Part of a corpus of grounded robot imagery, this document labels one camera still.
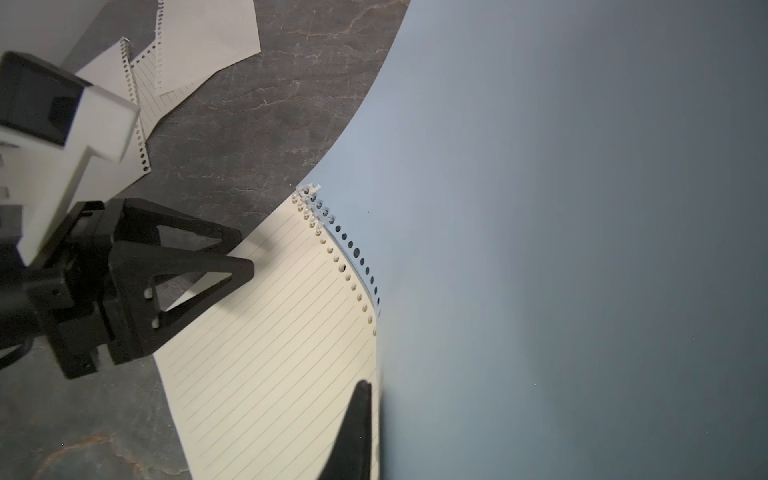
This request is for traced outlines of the large torn lined page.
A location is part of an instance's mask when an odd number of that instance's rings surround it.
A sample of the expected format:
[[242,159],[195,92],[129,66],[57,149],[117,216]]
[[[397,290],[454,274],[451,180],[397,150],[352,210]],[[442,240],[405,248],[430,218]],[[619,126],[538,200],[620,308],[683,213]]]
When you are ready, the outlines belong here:
[[138,105],[138,91],[130,67],[130,41],[123,37],[76,72],[76,75],[109,93],[116,100],[98,114],[94,131],[102,135],[99,150],[106,157],[88,160],[75,202],[108,201],[149,172],[145,136],[139,117],[124,104]]

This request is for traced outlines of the light blue notebook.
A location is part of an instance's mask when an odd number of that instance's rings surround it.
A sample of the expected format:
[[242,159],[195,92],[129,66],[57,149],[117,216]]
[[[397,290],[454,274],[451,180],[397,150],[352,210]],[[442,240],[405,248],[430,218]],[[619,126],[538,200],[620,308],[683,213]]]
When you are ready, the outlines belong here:
[[767,475],[767,5],[414,1],[308,175],[388,479]]

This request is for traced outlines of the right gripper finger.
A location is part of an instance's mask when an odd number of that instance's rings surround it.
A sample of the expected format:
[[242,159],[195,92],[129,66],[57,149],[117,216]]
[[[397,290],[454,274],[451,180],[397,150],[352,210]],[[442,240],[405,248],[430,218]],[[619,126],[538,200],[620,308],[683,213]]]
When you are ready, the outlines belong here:
[[372,385],[354,387],[341,427],[319,480],[368,480],[371,474]]

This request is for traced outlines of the torn lined paper page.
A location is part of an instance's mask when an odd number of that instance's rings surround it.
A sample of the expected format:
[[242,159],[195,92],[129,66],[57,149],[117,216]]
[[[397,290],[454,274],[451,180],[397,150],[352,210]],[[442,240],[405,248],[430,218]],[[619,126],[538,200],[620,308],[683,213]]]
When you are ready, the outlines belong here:
[[192,82],[168,93],[155,89],[156,45],[152,42],[131,62],[131,71],[137,87],[139,119],[144,136],[148,138],[158,123],[191,96],[207,78]]

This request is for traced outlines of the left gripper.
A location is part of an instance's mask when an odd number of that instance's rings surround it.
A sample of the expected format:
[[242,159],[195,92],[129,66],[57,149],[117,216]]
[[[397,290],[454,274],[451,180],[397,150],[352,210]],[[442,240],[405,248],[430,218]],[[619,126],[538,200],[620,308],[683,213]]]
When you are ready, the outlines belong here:
[[[120,220],[120,239],[132,242],[110,251]],[[160,227],[213,243],[161,247]],[[252,261],[223,255],[241,242],[238,229],[138,198],[77,203],[30,263],[21,239],[21,207],[2,206],[1,366],[43,337],[68,379],[97,372],[100,347],[115,365],[154,354],[254,276]]]

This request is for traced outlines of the torn white lined page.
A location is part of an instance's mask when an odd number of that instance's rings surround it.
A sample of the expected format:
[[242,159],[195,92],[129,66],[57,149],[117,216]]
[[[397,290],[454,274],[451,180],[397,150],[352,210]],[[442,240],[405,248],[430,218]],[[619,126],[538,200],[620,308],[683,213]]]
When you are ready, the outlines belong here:
[[166,94],[261,52],[251,0],[164,0],[155,21],[155,88]]

